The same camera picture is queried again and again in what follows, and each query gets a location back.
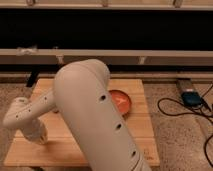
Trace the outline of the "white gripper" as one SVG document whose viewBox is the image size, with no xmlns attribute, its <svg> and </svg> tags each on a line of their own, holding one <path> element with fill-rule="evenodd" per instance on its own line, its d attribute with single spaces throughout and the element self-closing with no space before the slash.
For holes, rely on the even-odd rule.
<svg viewBox="0 0 213 171">
<path fill-rule="evenodd" d="M 33 120 L 20 129 L 23 136 L 30 142 L 43 145 L 48 141 L 47 129 L 40 120 Z"/>
</svg>

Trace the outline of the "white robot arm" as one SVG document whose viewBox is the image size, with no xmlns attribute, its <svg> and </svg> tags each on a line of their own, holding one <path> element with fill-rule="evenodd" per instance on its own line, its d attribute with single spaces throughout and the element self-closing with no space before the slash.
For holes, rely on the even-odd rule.
<svg viewBox="0 0 213 171">
<path fill-rule="evenodd" d="M 100 60 L 70 63 L 37 99 L 14 99 L 3 126 L 19 129 L 27 140 L 36 142 L 45 133 L 39 117 L 56 108 L 92 171 L 152 171 L 112 101 L 109 79 L 110 71 Z"/>
</svg>

